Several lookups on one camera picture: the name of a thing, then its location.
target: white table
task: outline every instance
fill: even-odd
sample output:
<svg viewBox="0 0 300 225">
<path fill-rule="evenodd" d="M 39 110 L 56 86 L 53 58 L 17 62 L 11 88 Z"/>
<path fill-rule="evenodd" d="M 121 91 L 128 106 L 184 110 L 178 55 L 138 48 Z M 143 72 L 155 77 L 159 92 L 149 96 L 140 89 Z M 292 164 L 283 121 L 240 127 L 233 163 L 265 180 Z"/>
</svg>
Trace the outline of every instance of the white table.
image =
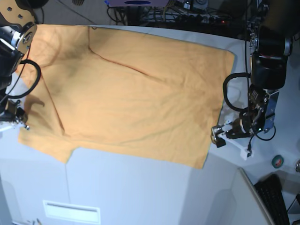
<svg viewBox="0 0 300 225">
<path fill-rule="evenodd" d="M 226 49 L 235 54 L 232 72 L 245 71 L 244 42 L 241 40 L 181 30 L 104 27 Z M 220 149 L 212 144 L 202 170 L 83 148 L 75 150 L 64 165 L 51 156 L 20 145 L 17 130 L 3 133 L 0 175 L 13 219 L 22 222 L 39 218 L 46 225 L 77 224 L 46 218 L 42 200 L 49 200 L 99 207 L 104 225 L 216 224 L 220 218 L 218 210 L 221 210 L 218 205 L 226 201 L 226 190 L 240 166 L 253 183 L 277 171 L 284 178 L 284 197 L 289 206 L 294 194 L 300 191 L 300 177 L 294 172 L 294 165 L 300 158 L 298 64 L 300 54 L 295 53 L 288 62 L 286 85 L 280 92 L 276 108 L 276 137 L 270 142 L 254 139 L 254 157 L 247 161 L 229 143 Z M 246 106 L 246 79 L 233 81 L 232 86 L 235 88 L 229 89 L 230 100 Z M 223 108 L 220 120 L 230 117 L 227 109 Z M 248 140 L 238 142 L 248 144 Z M 278 154 L 285 162 L 280 170 L 275 170 L 271 160 Z"/>
</svg>

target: orange towel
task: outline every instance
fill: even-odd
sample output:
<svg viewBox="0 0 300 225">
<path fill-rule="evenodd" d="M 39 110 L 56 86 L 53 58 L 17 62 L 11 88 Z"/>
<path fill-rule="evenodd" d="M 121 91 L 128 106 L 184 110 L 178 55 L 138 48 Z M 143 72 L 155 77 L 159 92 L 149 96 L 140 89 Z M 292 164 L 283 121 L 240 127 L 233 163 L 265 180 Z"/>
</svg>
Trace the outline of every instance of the orange towel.
<svg viewBox="0 0 300 225">
<path fill-rule="evenodd" d="M 40 25 L 19 142 L 66 163 L 85 147 L 201 168 L 222 107 L 228 51 L 136 32 Z M 22 75 L 28 86 L 35 70 Z"/>
</svg>

